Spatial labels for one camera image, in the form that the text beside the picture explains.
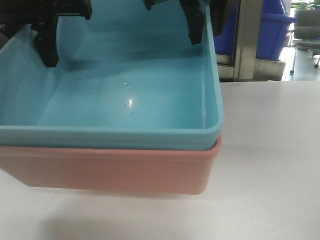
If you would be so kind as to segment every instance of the stacked bins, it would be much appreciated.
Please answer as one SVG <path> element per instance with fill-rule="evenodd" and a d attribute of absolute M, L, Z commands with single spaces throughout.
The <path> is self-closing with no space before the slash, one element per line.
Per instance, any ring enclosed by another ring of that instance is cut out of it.
<path fill-rule="evenodd" d="M 29 186 L 202 192 L 223 123 L 208 6 L 199 45 L 179 1 L 92 6 L 59 19 L 56 68 L 29 27 L 0 51 L 0 168 Z"/>

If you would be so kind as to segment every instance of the white table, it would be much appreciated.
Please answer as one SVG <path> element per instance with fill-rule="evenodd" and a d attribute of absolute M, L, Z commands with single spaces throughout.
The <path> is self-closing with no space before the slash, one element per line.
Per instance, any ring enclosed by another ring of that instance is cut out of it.
<path fill-rule="evenodd" d="M 319 240 L 320 81 L 223 83 L 197 196 L 31 188 L 0 171 L 1 240 Z"/>

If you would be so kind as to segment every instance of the pink plastic bin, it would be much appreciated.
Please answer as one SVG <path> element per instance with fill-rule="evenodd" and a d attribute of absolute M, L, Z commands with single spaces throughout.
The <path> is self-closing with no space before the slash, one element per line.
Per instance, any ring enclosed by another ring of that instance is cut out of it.
<path fill-rule="evenodd" d="M 206 151 L 0 146 L 0 168 L 32 187 L 200 194 L 219 137 Z"/>

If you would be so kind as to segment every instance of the chair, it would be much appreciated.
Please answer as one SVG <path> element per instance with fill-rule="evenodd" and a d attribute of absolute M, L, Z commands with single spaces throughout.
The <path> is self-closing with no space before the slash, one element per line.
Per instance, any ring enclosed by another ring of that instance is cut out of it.
<path fill-rule="evenodd" d="M 294 24 L 294 38 L 293 45 L 296 47 L 310 49 L 314 53 L 320 52 L 320 10 L 296 10 L 295 17 L 298 21 Z M 297 48 L 295 47 L 294 60 L 292 65 L 292 70 L 290 75 L 295 72 L 295 63 Z M 317 69 L 319 67 L 318 59 L 314 67 Z"/>

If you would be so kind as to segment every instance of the blue storage bin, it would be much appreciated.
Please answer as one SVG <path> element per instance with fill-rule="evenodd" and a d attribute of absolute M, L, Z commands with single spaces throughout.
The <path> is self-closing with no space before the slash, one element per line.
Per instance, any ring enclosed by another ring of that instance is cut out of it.
<path fill-rule="evenodd" d="M 56 68 L 29 27 L 1 49 L 0 145 L 211 149 L 224 117 L 209 8 L 191 45 L 179 1 L 92 6 L 89 21 L 60 17 Z"/>
<path fill-rule="evenodd" d="M 229 16 L 222 35 L 214 37 L 217 54 L 231 55 L 233 53 L 236 18 L 237 8 Z M 289 26 L 296 21 L 297 18 L 288 16 L 282 0 L 264 0 L 256 58 L 278 60 Z"/>

